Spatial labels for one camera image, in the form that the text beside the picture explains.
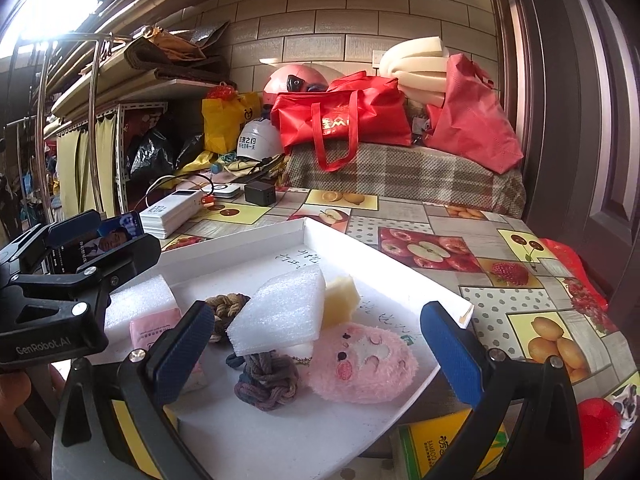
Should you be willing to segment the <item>person left hand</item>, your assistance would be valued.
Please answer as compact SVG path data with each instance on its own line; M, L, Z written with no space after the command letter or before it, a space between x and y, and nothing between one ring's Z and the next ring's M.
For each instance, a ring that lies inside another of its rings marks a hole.
M16 448L30 448L35 438L18 420L15 412L32 393L32 382L25 372L2 374L0 378L1 428Z

